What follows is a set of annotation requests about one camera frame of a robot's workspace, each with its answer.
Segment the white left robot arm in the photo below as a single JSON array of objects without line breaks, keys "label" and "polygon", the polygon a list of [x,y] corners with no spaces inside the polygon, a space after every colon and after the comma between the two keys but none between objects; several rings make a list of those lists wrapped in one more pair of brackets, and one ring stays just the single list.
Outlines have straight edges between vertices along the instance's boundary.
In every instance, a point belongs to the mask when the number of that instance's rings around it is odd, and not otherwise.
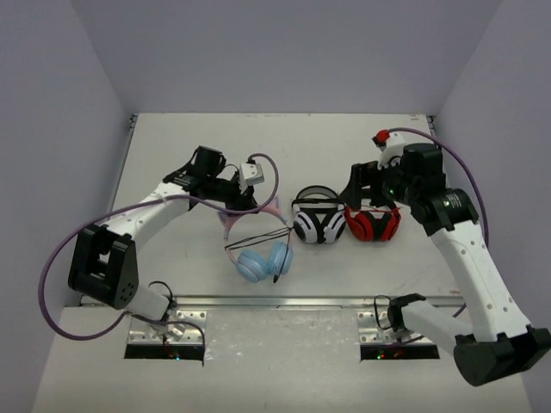
[{"label": "white left robot arm", "polygon": [[173,219],[198,203],[217,201],[226,210],[257,207],[253,185],[263,181],[259,164],[240,164],[229,179],[220,177],[226,159],[200,146],[192,158],[169,173],[135,208],[127,208],[77,235],[69,287],[116,310],[154,321],[168,317],[170,299],[140,284],[139,250]]}]

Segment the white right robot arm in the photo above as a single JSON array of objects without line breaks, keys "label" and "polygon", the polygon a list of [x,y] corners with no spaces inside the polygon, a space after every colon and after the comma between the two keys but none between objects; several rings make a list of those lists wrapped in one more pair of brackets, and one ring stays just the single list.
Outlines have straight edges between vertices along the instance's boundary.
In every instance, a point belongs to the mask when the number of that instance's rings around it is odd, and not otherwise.
[{"label": "white right robot arm", "polygon": [[549,330],[532,325],[500,276],[473,202],[464,190],[448,187],[437,145],[409,144],[389,163],[353,164],[340,198],[351,208],[364,199],[409,207],[447,263],[471,319],[464,323],[411,293],[389,301],[394,333],[427,337],[453,356],[472,386],[525,372],[550,350]]}]

